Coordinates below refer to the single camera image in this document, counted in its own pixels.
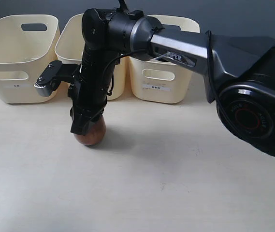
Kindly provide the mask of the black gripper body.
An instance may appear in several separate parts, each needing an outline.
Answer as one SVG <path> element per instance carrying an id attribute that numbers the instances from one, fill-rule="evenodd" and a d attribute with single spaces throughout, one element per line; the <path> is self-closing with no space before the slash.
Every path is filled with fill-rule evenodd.
<path id="1" fill-rule="evenodd" d="M 114 91 L 113 70 L 70 70 L 68 97 L 72 100 L 73 121 L 95 121 Z"/>

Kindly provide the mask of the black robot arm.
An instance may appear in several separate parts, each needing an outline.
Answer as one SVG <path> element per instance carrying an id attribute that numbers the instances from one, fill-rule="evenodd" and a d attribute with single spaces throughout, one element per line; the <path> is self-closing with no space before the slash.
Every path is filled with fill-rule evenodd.
<path id="1" fill-rule="evenodd" d="M 115 64 L 164 59 L 203 76 L 208 102 L 236 137 L 275 157 L 275 39 L 172 31 L 142 11 L 88 9 L 85 46 L 70 93 L 71 132 L 85 135 L 102 116 Z"/>

